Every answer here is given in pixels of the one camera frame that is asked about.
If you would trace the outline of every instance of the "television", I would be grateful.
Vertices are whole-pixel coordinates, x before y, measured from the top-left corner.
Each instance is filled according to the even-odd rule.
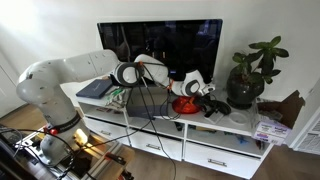
[[[205,83],[213,77],[221,28],[221,19],[98,23],[103,48],[120,61],[146,54],[164,63],[175,81],[197,69]]]

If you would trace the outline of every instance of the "drawer handle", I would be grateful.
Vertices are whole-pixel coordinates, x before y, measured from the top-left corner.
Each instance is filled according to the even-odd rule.
[[[149,148],[152,148],[152,149],[160,150],[159,146],[155,146],[155,145],[152,145],[152,144],[147,144],[146,146],[149,147]]]
[[[213,159],[208,159],[208,162],[209,162],[209,163],[212,163],[212,164],[219,165],[219,166],[227,167],[227,164],[224,163],[224,162],[221,162],[221,161],[216,161],[216,160],[213,160]]]
[[[107,136],[111,136],[111,133],[110,132],[107,132],[107,131],[104,131],[104,130],[101,130],[100,131],[102,134],[105,134]]]

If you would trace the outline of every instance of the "book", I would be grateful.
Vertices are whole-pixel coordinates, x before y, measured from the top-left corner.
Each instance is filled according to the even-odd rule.
[[[92,99],[101,99],[112,86],[112,81],[110,79],[96,79],[92,81],[89,85],[81,89],[76,94],[76,96]]]

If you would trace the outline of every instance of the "cable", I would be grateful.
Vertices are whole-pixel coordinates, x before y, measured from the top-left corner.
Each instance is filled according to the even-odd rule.
[[[71,159],[70,159],[70,163],[69,163],[69,166],[68,168],[62,173],[62,175],[60,175],[57,179],[61,180],[63,177],[65,177],[67,175],[67,173],[71,170],[72,168],[72,165],[73,165],[73,162],[74,162],[74,157],[75,157],[75,154],[74,154],[74,151],[73,149],[71,148],[71,146],[65,141],[63,140],[62,138],[58,137],[58,136],[55,136],[55,135],[52,135],[50,133],[47,133],[47,132],[43,132],[43,131],[39,131],[39,130],[31,130],[31,129],[16,129],[17,131],[27,131],[27,132],[38,132],[38,133],[43,133],[43,134],[46,134],[46,135],[50,135],[50,136],[53,136],[59,140],[61,140],[69,149],[70,149],[70,152],[72,153],[71,155]],[[6,133],[6,132],[11,132],[11,131],[14,131],[13,129],[10,129],[10,130],[7,130],[7,131],[2,131],[0,133]],[[41,159],[36,155],[36,153],[34,153],[30,148],[28,148],[34,155],[35,157],[39,160],[39,162],[43,165],[45,165],[46,167],[55,167],[56,165],[58,165],[61,161],[59,161],[56,165],[54,166],[50,166],[50,165],[47,165],[45,163],[43,163],[41,161]]]
[[[173,177],[173,179],[175,180],[175,179],[176,179],[176,172],[177,172],[176,163],[171,159],[171,157],[170,157],[170,156],[167,154],[167,152],[164,150],[163,145],[162,145],[162,142],[161,142],[160,137],[159,137],[159,135],[158,135],[158,132],[157,132],[157,130],[156,130],[156,127],[154,126],[154,124],[153,124],[153,122],[152,122],[152,117],[150,116],[150,113],[149,113],[149,110],[148,110],[146,101],[145,101],[144,96],[143,96],[143,93],[142,93],[142,91],[141,91],[141,87],[138,86],[138,88],[139,88],[139,91],[140,91],[140,94],[141,94],[141,97],[142,97],[142,101],[143,101],[144,107],[145,107],[145,109],[146,109],[146,111],[147,111],[147,114],[148,114],[148,117],[149,117],[149,122],[151,123],[151,125],[152,125],[152,127],[153,127],[153,129],[154,129],[154,132],[155,132],[155,134],[156,134],[156,136],[157,136],[157,138],[158,138],[158,141],[159,141],[160,146],[161,146],[161,150],[166,154],[166,156],[167,156],[167,157],[170,159],[170,161],[173,163],[173,166],[174,166],[174,177]],[[153,96],[152,96],[152,94],[150,93],[148,87],[146,87],[146,88],[147,88],[147,90],[148,90],[148,92],[149,92],[149,95],[150,95],[151,100],[152,100],[152,102],[153,102],[153,106],[154,106],[154,108],[155,108],[155,103],[154,103]]]
[[[94,178],[91,174],[89,174],[89,172],[87,171],[86,174],[89,176],[89,178],[91,178],[92,180],[96,180],[96,178]]]
[[[153,65],[160,65],[160,66],[162,65],[162,64],[156,64],[156,63],[144,63],[144,64],[153,64]],[[148,74],[149,74],[149,76],[151,77],[152,81],[153,81],[153,82],[156,82],[156,81],[153,79],[153,76],[151,75],[149,69],[148,69],[145,65],[143,65],[143,67],[144,67],[144,69],[146,69],[146,71],[148,72]],[[168,104],[167,104],[166,110],[167,110],[167,116],[168,116],[169,118],[165,118],[165,117],[163,116],[163,114],[162,114],[163,105],[164,105],[166,102],[168,102],[169,98],[170,98],[170,93],[168,92],[168,94],[167,94],[167,99],[160,105],[160,116],[161,116],[164,120],[175,120],[175,119],[178,119],[178,118],[181,116],[181,114],[177,114],[177,115],[176,115],[175,117],[173,117],[173,118],[171,118],[171,117],[169,116]]]
[[[17,148],[16,152],[13,154],[13,158],[16,157],[18,151],[20,150],[20,148],[22,147],[22,140],[23,140],[23,136],[22,136],[22,133],[16,129],[13,129],[13,128],[8,128],[8,127],[4,127],[4,128],[0,128],[0,129],[11,129],[11,130],[14,130],[16,132],[18,132],[18,134],[20,135],[20,144],[19,144],[19,147]]]
[[[163,67],[166,67],[167,69],[169,69],[169,68],[168,68],[166,65],[164,65],[164,64],[150,63],[150,62],[143,62],[143,64],[150,64],[150,65],[163,66]]]
[[[83,147],[82,149],[90,149],[91,147],[95,147],[95,146],[100,146],[100,145],[103,145],[103,144],[107,144],[109,142],[113,142],[113,141],[116,141],[118,139],[121,139],[121,138],[124,138],[124,137],[129,137],[139,131],[141,131],[143,128],[145,128],[146,126],[148,126],[150,124],[150,122],[148,122],[147,124],[145,124],[144,126],[142,126],[140,129],[137,129],[136,131],[128,134],[128,135],[124,135],[124,136],[120,136],[120,137],[117,137],[115,139],[111,139],[111,140],[108,140],[108,141],[105,141],[105,142],[102,142],[102,143],[98,143],[98,144],[94,144],[94,145],[91,145],[90,147]]]

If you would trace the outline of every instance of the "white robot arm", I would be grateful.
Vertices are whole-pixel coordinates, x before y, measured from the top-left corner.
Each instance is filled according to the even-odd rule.
[[[184,81],[173,81],[168,74],[163,63],[144,54],[139,55],[134,63],[120,63],[114,71],[116,80],[122,85],[134,86],[140,77],[146,77],[158,85],[169,87],[179,96],[204,96],[215,88],[213,84],[203,82],[198,70],[188,72]]]
[[[167,67],[152,57],[140,55],[134,63],[122,63],[113,51],[102,50],[31,65],[19,78],[17,94],[41,110],[51,134],[64,139],[76,150],[78,145],[87,142],[90,132],[60,84],[82,82],[111,71],[116,80],[125,86],[134,86],[143,76],[171,87],[180,96],[205,95],[214,90],[211,84],[204,84],[198,71],[187,73],[183,82],[175,82],[168,78]],[[44,155],[41,158],[47,164],[57,164],[68,155],[65,144],[49,135],[41,141],[40,148]]]

